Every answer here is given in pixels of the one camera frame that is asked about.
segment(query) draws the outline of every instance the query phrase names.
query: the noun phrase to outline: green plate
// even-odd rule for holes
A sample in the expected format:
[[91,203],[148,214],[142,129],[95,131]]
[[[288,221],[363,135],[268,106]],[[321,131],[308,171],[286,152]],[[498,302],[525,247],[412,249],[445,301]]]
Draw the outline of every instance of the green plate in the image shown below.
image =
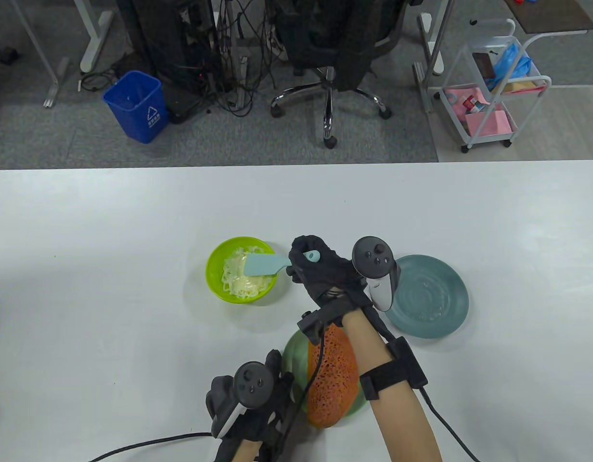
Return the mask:
[[387,311],[390,321],[402,332],[420,338],[440,338],[459,329],[470,306],[459,274],[427,255],[408,255],[397,264],[400,283]]
[[256,300],[260,300],[262,297],[267,295],[277,282],[277,275],[273,276],[273,280],[267,290],[259,293],[256,297],[251,298],[238,298],[236,295],[231,295],[229,292],[224,292],[224,284],[222,284],[221,277],[224,274],[224,262],[226,259],[232,256],[234,251],[239,247],[247,250],[248,247],[260,247],[264,250],[264,253],[275,253],[270,245],[266,242],[256,239],[255,237],[233,237],[232,239],[222,242],[217,248],[211,253],[209,260],[206,262],[206,285],[209,286],[211,292],[223,301],[243,304],[252,303]]
[[[307,376],[308,347],[309,340],[305,334],[301,331],[297,331],[290,337],[290,340],[288,340],[286,348],[284,348],[284,354],[282,354],[282,371],[292,372],[295,376],[295,381],[292,385],[292,398],[295,402],[298,402],[303,396],[303,390],[307,386],[309,380]],[[365,400],[365,395],[363,395],[361,384],[359,384],[359,394],[356,395],[352,407],[344,418],[356,413],[366,402],[367,400]],[[301,409],[303,412],[307,413],[307,400],[303,402]]]

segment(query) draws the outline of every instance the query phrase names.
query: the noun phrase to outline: orange melon skin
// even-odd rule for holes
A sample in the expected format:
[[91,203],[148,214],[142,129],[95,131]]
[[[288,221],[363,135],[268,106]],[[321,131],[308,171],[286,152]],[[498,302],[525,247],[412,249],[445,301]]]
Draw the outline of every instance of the orange melon skin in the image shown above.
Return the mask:
[[[308,380],[318,365],[320,345],[308,347]],[[331,325],[324,335],[324,355],[309,389],[307,417],[318,428],[329,428],[345,416],[359,393],[359,370],[348,337]]]

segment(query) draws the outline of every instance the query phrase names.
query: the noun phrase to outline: chrome chair base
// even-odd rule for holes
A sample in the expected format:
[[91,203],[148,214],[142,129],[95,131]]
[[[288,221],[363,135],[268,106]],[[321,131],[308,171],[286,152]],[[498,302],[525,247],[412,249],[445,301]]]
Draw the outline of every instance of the chrome chair base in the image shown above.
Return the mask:
[[[279,103],[287,100],[289,97],[295,95],[303,95],[309,93],[313,90],[324,90],[327,93],[326,102],[324,105],[324,121],[323,121],[323,132],[324,132],[324,145],[325,147],[332,149],[337,145],[337,138],[331,135],[331,130],[333,128],[333,77],[335,75],[333,68],[327,68],[326,72],[323,73],[322,70],[316,69],[314,73],[320,77],[320,81],[316,83],[310,83],[307,85],[299,85],[292,88],[286,88],[286,90],[282,91],[281,94],[275,96],[271,101],[271,115],[274,118],[281,117],[285,114],[284,110],[281,108]],[[376,95],[371,93],[367,93],[360,88],[356,88],[356,90],[352,90],[351,92],[356,93],[371,101],[376,106],[378,106],[378,115],[382,117],[384,120],[389,119],[393,113],[391,112],[390,108],[382,102],[380,98]]]

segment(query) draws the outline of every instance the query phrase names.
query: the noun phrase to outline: person's arm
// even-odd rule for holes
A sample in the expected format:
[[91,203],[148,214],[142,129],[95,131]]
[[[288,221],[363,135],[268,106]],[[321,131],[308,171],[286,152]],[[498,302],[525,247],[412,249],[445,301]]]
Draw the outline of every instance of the person's arm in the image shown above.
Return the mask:
[[232,462],[253,462],[258,455],[261,446],[262,443],[260,441],[253,442],[243,440],[239,449],[237,449],[237,453],[234,455]]
[[[393,360],[363,311],[343,317],[359,374]],[[370,401],[392,462],[442,462],[440,449],[423,408],[407,381],[383,389]]]

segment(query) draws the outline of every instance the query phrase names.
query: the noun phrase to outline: table leg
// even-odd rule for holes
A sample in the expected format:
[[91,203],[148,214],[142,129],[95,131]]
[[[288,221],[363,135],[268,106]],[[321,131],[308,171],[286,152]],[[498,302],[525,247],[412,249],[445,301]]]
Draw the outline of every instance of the table leg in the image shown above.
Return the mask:
[[115,13],[114,11],[103,11],[98,19],[89,0],[74,0],[74,3],[90,37],[87,50],[85,50],[83,59],[80,60],[80,70],[87,73],[91,72],[96,65]]
[[[417,17],[418,29],[420,30],[420,37],[425,47],[425,54],[427,55],[427,62],[431,61],[431,55],[433,54],[433,48],[436,46],[436,42],[440,33],[440,26],[442,25],[442,18],[448,5],[449,0],[441,0],[436,17],[432,18],[429,13],[421,13]],[[444,72],[444,61],[442,60],[442,54],[439,53],[438,57],[433,66],[434,75],[442,75]]]
[[[245,60],[241,59],[241,50],[237,44],[237,37],[239,36],[239,29],[237,22],[234,20],[234,11],[232,9],[233,2],[226,2],[226,14],[228,16],[228,24],[230,24],[230,58],[232,64],[233,77],[237,82],[245,85],[245,78],[247,75],[247,57]],[[236,111],[241,110],[245,105],[245,91],[241,87],[237,87],[237,105]]]
[[21,24],[23,24],[25,31],[29,35],[29,38],[31,39],[33,46],[35,47],[36,51],[38,52],[39,58],[42,60],[42,64],[44,64],[46,71],[48,71],[48,75],[50,75],[50,77],[51,77],[52,84],[48,90],[48,95],[46,96],[46,100],[44,101],[44,107],[52,108],[52,106],[55,103],[57,93],[59,92],[59,87],[61,86],[61,82],[63,81],[63,77],[65,76],[65,72],[67,70],[67,65],[70,62],[70,60],[67,57],[61,58],[61,62],[59,63],[59,68],[57,69],[57,72],[55,72],[53,70],[50,62],[48,62],[48,58],[46,58],[46,55],[44,54],[44,50],[42,49],[42,46],[39,43],[39,39],[38,39],[37,35],[35,35],[35,31],[33,31],[31,24],[26,17],[26,14],[21,9],[21,6],[17,2],[17,0],[10,0],[10,3],[12,4],[12,7],[14,8],[16,15],[19,17]]
[[427,92],[429,88],[429,79],[431,79],[431,75],[434,73],[434,66],[440,55],[442,40],[444,40],[444,32],[446,32],[446,26],[448,26],[449,20],[451,19],[452,8],[455,5],[455,0],[442,0],[442,2],[446,2],[446,8],[444,9],[444,14],[442,14],[437,40],[433,46],[433,51],[431,51],[431,59],[428,60],[427,69],[424,69],[420,62],[415,62],[413,64],[414,78],[418,86],[418,91],[420,92],[420,97],[423,101],[424,110],[428,114],[433,112],[431,97]]

